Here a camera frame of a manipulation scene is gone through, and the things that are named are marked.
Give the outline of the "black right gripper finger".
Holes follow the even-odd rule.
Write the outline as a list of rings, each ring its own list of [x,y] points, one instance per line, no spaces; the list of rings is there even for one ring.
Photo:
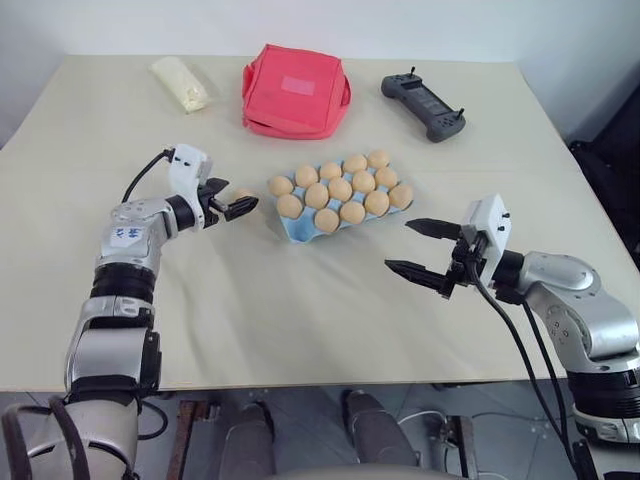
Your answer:
[[[446,277],[426,269],[423,265],[406,261],[406,260],[390,260],[384,261],[386,267],[392,272],[404,278],[405,280],[420,285],[438,293],[441,292]]]
[[[461,226],[444,220],[431,218],[412,219],[405,223],[406,227],[431,238],[457,240],[461,234]]]

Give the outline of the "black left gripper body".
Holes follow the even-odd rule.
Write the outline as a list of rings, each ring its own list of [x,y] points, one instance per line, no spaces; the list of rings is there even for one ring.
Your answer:
[[[217,224],[219,215],[223,214],[227,206],[227,204],[216,198],[220,192],[213,193],[207,187],[207,180],[203,185],[199,185],[197,190],[198,200],[204,215],[204,228]]]

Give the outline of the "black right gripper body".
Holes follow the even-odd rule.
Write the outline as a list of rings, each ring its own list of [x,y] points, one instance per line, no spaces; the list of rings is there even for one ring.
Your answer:
[[[471,241],[462,234],[459,235],[451,254],[451,263],[445,273],[444,283],[439,288],[439,294],[443,298],[449,299],[456,285],[475,286],[479,282],[480,272],[486,263],[483,254],[487,246],[488,238],[483,232],[477,232]]]

